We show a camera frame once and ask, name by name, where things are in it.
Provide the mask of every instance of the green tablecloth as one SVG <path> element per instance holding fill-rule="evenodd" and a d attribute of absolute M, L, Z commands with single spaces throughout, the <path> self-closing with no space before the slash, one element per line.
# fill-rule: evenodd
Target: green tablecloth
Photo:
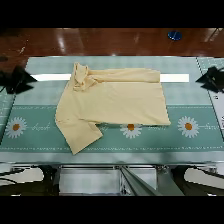
<path fill-rule="evenodd" d="M 64 56 L 33 57 L 32 74 L 71 73 L 74 62 L 91 69 L 145 67 L 161 73 L 188 73 L 189 83 L 163 83 L 169 127 L 142 126 L 134 138 L 124 127 L 101 124 L 103 137 L 72 155 L 54 122 L 56 105 L 66 81 L 35 83 L 17 95 L 8 126 L 24 126 L 19 136 L 6 130 L 0 160 L 6 162 L 59 163 L 185 163 L 224 161 L 224 145 L 208 92 L 195 80 L 201 76 L 195 57 Z M 186 123 L 191 131 L 185 131 Z"/>

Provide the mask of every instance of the daisy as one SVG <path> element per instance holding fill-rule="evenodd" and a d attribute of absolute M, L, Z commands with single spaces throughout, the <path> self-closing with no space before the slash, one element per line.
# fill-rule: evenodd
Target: daisy
<path fill-rule="evenodd" d="M 135 138 L 136 136 L 139 136 L 141 134 L 142 128 L 139 124 L 122 124 L 120 131 L 123 131 L 123 135 L 126 136 L 126 138 Z"/>
<path fill-rule="evenodd" d="M 182 135 L 185 135 L 185 137 L 194 138 L 194 136 L 197 136 L 197 134 L 199 133 L 199 127 L 194 118 L 186 116 L 182 117 L 181 119 L 179 119 L 177 127 L 179 127 L 178 130 L 182 131 Z"/>
<path fill-rule="evenodd" d="M 21 134 L 23 134 L 23 131 L 26 130 L 26 122 L 25 119 L 22 119 L 21 117 L 15 117 L 10 122 L 8 122 L 6 126 L 6 135 L 8 135 L 9 138 L 17 138 Z"/>

